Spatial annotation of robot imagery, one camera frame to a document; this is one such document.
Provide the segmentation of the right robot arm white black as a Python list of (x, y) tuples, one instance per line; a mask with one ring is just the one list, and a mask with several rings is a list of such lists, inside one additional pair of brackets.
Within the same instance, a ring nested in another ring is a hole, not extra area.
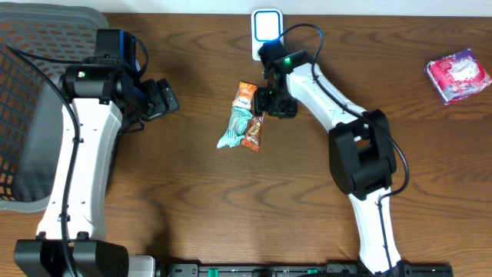
[(343, 96), (304, 51), (288, 53), (279, 40), (258, 51), (268, 84), (254, 97), (254, 111), (294, 118), (303, 104), (328, 133), (329, 168), (349, 197), (361, 241), (359, 259), (372, 274), (394, 272), (401, 256), (391, 226), (389, 195), (396, 171), (394, 144), (381, 110), (372, 112)]

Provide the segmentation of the red orange candy bar wrapper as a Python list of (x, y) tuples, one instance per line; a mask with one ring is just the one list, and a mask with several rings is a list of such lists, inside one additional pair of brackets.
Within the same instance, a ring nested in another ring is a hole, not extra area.
[(260, 151), (261, 147), (261, 134), (264, 123), (264, 113), (259, 116), (254, 116), (245, 133), (244, 138), (241, 140), (241, 145), (250, 148), (256, 152)]

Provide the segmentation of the purple red snack bag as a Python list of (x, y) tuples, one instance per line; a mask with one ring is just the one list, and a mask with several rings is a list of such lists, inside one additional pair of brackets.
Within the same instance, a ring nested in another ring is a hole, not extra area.
[(491, 77), (470, 48), (429, 62), (424, 73), (445, 105), (475, 95), (491, 85)]

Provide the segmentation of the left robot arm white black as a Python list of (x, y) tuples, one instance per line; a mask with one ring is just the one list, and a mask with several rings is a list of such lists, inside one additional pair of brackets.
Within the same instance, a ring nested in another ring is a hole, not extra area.
[(179, 108), (168, 81), (144, 80), (140, 39), (101, 28), (95, 53), (67, 62), (48, 85), (63, 105), (63, 135), (52, 193), (34, 239), (16, 242), (14, 260), (27, 276), (166, 275), (150, 255), (105, 241), (105, 194), (120, 134)]

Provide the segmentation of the small orange snack packet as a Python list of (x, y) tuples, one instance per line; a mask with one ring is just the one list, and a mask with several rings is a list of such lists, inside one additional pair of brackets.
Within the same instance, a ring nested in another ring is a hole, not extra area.
[(235, 108), (251, 109), (253, 97), (258, 87), (248, 82), (239, 82), (237, 94), (232, 102)]

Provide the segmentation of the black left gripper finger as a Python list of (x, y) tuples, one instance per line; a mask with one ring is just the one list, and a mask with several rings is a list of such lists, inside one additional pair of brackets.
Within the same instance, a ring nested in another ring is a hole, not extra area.
[(173, 88), (170, 86), (168, 80), (163, 78), (157, 81), (158, 86), (158, 100), (161, 109), (164, 112), (175, 112), (179, 110), (180, 106), (178, 99), (175, 96)]
[(157, 118), (167, 115), (168, 113), (176, 112), (177, 110), (179, 110), (178, 105), (170, 106), (169, 108), (166, 108), (165, 106), (162, 107), (155, 106), (153, 112), (144, 115), (144, 120), (155, 120)]

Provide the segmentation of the teal snack packet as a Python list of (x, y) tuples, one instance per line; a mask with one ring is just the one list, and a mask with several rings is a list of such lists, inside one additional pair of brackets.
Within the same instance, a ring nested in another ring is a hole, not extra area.
[(229, 146), (230, 148), (241, 144), (245, 137), (246, 128), (252, 120), (253, 115), (246, 108), (233, 107), (228, 127), (217, 143), (217, 148)]

